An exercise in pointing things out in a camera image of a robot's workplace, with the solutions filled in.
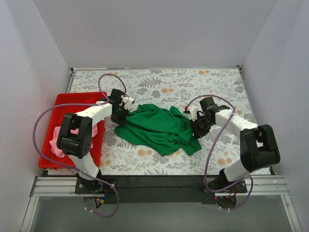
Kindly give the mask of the green t shirt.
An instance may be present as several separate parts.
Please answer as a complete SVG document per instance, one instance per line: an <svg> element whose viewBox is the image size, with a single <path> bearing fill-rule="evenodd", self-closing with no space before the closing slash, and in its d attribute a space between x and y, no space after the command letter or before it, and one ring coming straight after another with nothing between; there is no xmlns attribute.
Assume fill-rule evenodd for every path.
<svg viewBox="0 0 309 232"><path fill-rule="evenodd" d="M180 148L189 156L201 150L190 120L175 106L164 109L154 104L140 104L114 132L121 139L133 145L147 146L161 156L170 155Z"/></svg>

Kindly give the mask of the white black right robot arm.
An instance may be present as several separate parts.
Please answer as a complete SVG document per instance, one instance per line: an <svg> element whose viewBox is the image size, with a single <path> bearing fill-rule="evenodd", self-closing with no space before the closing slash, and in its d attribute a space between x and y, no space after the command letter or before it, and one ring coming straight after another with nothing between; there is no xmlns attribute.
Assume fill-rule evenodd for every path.
<svg viewBox="0 0 309 232"><path fill-rule="evenodd" d="M273 128L268 125L251 123L236 114L235 107L228 101L224 105L214 102L214 95L202 95L200 106L185 106L190 114L190 124L194 138L206 136L212 126L221 127L214 143L217 143L224 130L228 130L239 139L240 157L230 166L223 168L217 178L205 181L205 187L211 192L229 192L236 184L263 168L278 164L281 160Z"/></svg>

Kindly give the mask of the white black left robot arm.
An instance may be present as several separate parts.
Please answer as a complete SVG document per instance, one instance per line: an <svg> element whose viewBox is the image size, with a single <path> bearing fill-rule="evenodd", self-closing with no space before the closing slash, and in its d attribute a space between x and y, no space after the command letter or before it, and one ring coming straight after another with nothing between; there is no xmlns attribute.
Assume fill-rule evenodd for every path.
<svg viewBox="0 0 309 232"><path fill-rule="evenodd" d="M78 175L87 180L86 187L92 193L100 192L103 187L99 168L90 154L92 128L107 117L123 126L134 103L133 97L113 89L110 96L88 104L88 108L77 113L66 113L62 119L56 145L73 161Z"/></svg>

